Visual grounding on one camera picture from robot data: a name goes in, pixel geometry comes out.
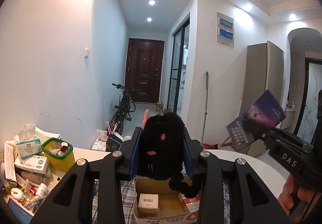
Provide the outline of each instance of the pink ear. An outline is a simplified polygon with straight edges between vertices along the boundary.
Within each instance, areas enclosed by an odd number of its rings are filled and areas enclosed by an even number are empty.
[[[145,123],[147,122],[148,118],[149,118],[149,110],[146,110],[144,112],[144,117],[143,117],[143,121],[142,121],[142,129],[144,129]]]

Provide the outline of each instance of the glass sliding door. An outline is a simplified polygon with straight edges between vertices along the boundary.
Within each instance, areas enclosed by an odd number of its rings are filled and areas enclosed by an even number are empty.
[[[185,73],[187,64],[187,47],[189,40],[189,20],[173,36],[173,51],[171,62],[171,73],[169,82],[169,94],[167,109],[169,112],[179,113],[181,111]]]
[[[308,70],[306,71],[307,75],[305,77],[307,80],[305,83],[307,85],[305,85],[304,91],[307,94],[306,98],[303,99],[302,102],[302,120],[298,128],[297,136],[302,140],[311,143],[313,141],[314,131],[318,123],[318,93],[322,89],[322,63],[313,63],[308,59],[305,61],[306,69]]]

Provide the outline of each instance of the light switch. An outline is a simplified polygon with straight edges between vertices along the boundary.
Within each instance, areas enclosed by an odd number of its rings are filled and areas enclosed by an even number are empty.
[[[89,54],[89,49],[85,49],[85,55],[84,55],[84,58],[88,58],[88,54]]]

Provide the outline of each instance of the green rim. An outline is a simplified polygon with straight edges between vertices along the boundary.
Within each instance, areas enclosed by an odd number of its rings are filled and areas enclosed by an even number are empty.
[[[56,142],[66,142],[68,144],[68,146],[70,146],[70,148],[67,150],[67,152],[64,153],[64,155],[62,156],[57,156],[55,154],[52,154],[50,151],[46,150],[45,149],[45,146],[50,143],[51,141],[56,141]],[[55,159],[58,159],[58,160],[63,160],[65,159],[71,152],[73,152],[73,145],[71,145],[70,143],[68,143],[67,141],[65,140],[60,140],[60,139],[56,139],[56,138],[50,138],[48,140],[46,140],[42,145],[41,145],[41,149],[42,151],[48,155],[49,157],[52,157],[52,158],[55,158]]]

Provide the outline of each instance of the metal screw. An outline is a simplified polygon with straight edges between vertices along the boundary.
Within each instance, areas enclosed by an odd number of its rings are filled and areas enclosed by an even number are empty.
[[[122,155],[122,152],[121,151],[114,151],[112,154],[114,157],[119,157]]]
[[[210,156],[210,153],[208,151],[202,151],[202,152],[200,152],[200,156],[206,158],[206,157]]]
[[[238,158],[238,159],[237,159],[237,163],[238,163],[239,165],[245,165],[245,164],[246,164],[246,160],[245,160],[245,159],[243,159],[243,158]]]
[[[81,165],[84,165],[86,163],[86,160],[85,159],[79,159],[77,161],[77,165],[81,166]]]

